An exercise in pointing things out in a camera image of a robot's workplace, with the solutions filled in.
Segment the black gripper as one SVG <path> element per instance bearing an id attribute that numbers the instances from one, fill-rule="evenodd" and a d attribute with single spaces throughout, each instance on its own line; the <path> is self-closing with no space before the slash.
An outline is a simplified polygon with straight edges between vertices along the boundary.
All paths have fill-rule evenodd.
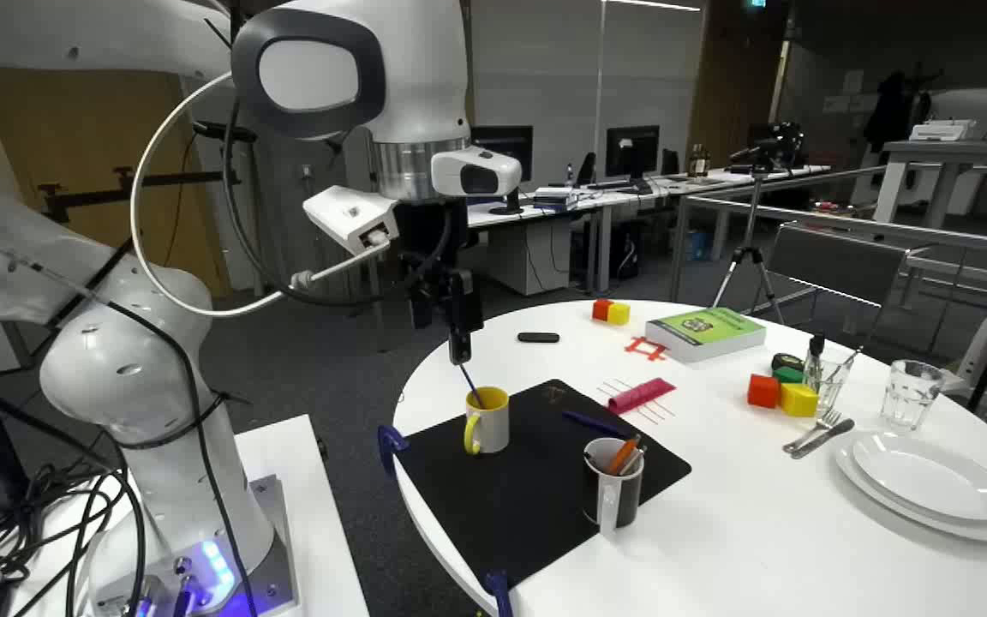
<path id="1" fill-rule="evenodd" d="M 468 329 L 482 320 L 481 288 L 473 270 L 460 264 L 465 247 L 465 206 L 461 203 L 405 203 L 393 210 L 402 228 L 405 292 L 415 312 L 415 326 L 425 329 L 434 320 L 449 326 L 449 361 L 468 364 Z"/>

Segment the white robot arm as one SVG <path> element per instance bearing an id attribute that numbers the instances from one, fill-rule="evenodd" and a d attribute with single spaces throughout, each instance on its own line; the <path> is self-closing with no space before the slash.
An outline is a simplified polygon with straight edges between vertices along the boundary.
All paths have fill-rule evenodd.
<path id="1" fill-rule="evenodd" d="M 465 27 L 460 0 L 287 0 L 251 18 L 222 80 L 287 136 L 372 132 L 372 191 L 303 203 L 353 264 L 396 240 L 402 206 L 461 191 Z M 161 581 L 204 617 L 256 617 L 251 571 L 281 546 L 232 442 L 225 400 L 197 374 L 219 312 L 197 276 L 113 255 L 0 195 L 0 320 L 52 321 L 40 395 L 117 438 L 134 483 L 134 551 L 107 551 L 64 617 L 142 617 Z"/>

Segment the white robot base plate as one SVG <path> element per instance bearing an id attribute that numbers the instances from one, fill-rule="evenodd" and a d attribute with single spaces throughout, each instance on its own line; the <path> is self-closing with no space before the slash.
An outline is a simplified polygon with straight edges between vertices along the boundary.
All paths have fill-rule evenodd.
<path id="1" fill-rule="evenodd" d="M 147 546 L 134 617 L 370 617 L 310 423 L 241 431 L 235 454 L 274 527 L 265 561 L 245 564 L 254 595 L 242 595 L 217 538 L 187 555 Z M 82 514 L 82 494 L 52 506 L 44 546 L 20 570 L 8 617 L 64 617 L 64 578 L 74 578 L 77 617 L 117 617 L 113 603 L 130 600 L 137 523 L 120 483 L 100 483 L 92 519 L 107 527 L 88 527 L 77 570 L 69 570 Z"/>

